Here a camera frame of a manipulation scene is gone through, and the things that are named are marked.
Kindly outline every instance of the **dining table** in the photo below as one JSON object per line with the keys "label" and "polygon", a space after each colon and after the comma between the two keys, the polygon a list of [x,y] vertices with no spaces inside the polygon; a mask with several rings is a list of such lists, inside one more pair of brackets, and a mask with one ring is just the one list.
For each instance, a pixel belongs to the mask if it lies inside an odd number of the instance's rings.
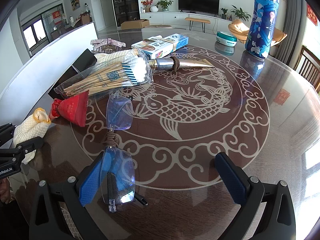
{"label": "dining table", "polygon": [[[279,60],[260,60],[244,44],[228,47],[213,34],[146,28],[98,38],[130,48],[148,37],[175,33],[189,37],[188,45],[166,57],[206,59],[213,67],[154,71],[152,83],[120,90],[133,97],[133,121],[130,129],[116,131],[119,148],[131,154],[135,191],[148,206],[134,201],[111,213],[98,190],[85,208],[107,239],[218,239],[240,208],[212,165],[215,155],[225,152],[248,176],[287,182],[296,239],[303,240],[320,217],[319,95]],[[27,116],[38,107],[49,114],[53,98],[47,92]],[[28,222],[39,181],[77,176],[104,150],[107,102],[108,97],[89,98],[85,127],[62,117],[53,120],[35,158],[11,176]],[[67,206],[60,205],[72,234],[81,239]],[[264,207],[245,239],[253,235]]]}

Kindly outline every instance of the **red candy wrapper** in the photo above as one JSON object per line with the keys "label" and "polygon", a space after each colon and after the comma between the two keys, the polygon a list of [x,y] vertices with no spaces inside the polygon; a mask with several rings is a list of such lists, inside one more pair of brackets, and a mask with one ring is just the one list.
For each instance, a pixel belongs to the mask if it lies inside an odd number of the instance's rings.
{"label": "red candy wrapper", "polygon": [[89,91],[70,97],[65,100],[54,99],[51,105],[49,118],[51,120],[62,116],[68,121],[85,127]]}

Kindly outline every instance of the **brown cord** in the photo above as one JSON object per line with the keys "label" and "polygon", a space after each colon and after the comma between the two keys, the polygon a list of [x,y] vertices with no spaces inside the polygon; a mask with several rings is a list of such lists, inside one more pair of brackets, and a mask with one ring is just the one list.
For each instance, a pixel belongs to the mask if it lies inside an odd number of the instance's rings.
{"label": "brown cord", "polygon": [[120,140],[118,136],[114,132],[107,132],[106,139],[104,142],[102,142],[104,147],[112,146],[112,147],[118,147],[120,143]]}
{"label": "brown cord", "polygon": [[176,56],[171,56],[170,58],[173,59],[172,70],[177,71],[180,67],[180,61],[178,60],[178,58]]}

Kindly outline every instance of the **blue bottle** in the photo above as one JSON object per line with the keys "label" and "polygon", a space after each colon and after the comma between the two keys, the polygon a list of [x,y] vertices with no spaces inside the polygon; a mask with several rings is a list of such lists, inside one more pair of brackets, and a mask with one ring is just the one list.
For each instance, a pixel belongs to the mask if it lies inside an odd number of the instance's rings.
{"label": "blue bottle", "polygon": [[252,22],[244,45],[251,55],[262,59],[268,56],[278,8],[279,0],[254,0]]}

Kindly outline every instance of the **curtain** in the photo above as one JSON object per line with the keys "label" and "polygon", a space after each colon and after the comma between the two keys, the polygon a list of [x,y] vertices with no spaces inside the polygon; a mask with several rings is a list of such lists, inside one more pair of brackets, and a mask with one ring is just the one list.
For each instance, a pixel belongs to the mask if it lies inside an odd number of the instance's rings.
{"label": "curtain", "polygon": [[280,43],[275,58],[289,64],[297,43],[303,0],[288,0],[283,32],[288,36]]}

